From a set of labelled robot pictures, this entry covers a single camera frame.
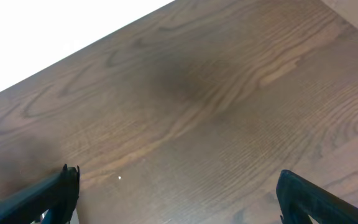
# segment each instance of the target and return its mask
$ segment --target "black object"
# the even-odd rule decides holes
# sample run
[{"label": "black object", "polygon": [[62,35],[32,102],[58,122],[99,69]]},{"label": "black object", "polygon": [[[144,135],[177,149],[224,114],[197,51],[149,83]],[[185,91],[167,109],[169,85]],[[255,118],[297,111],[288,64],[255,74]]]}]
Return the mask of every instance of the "black object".
[{"label": "black object", "polygon": [[308,182],[289,170],[283,170],[276,193],[283,224],[358,223],[358,208]]},{"label": "black object", "polygon": [[80,192],[80,168],[63,166],[60,173],[0,202],[0,223],[31,223],[48,210],[42,224],[71,220]]}]

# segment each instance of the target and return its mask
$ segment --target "wood grain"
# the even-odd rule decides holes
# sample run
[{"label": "wood grain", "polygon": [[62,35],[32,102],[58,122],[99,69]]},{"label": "wood grain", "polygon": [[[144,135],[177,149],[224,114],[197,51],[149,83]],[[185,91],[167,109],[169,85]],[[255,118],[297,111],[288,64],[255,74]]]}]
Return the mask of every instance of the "wood grain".
[{"label": "wood grain", "polygon": [[0,200],[65,162],[81,223],[278,223],[281,169],[358,206],[358,30],[177,0],[0,93]]}]

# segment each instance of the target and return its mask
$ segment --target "white surface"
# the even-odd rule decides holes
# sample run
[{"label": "white surface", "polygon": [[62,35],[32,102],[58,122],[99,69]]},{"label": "white surface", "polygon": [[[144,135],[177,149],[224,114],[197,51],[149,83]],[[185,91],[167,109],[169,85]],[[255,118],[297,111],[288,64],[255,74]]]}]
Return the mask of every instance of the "white surface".
[{"label": "white surface", "polygon": [[0,1],[0,91],[171,1]]}]

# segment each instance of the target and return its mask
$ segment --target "dark wood stain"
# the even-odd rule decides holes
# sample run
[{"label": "dark wood stain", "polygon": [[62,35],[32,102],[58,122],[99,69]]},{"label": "dark wood stain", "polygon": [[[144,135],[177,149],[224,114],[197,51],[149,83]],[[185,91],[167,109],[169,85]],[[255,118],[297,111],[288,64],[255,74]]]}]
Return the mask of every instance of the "dark wood stain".
[{"label": "dark wood stain", "polygon": [[0,93],[0,200],[63,163],[81,223],[280,223],[282,169],[358,206],[358,30],[176,0]]}]

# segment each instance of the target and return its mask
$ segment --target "white wall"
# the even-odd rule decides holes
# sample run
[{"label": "white wall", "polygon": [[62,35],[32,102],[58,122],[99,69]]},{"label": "white wall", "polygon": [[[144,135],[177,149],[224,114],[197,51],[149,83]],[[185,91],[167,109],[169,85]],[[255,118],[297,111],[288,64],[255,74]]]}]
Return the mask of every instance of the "white wall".
[{"label": "white wall", "polygon": [[171,1],[0,1],[0,91]]}]

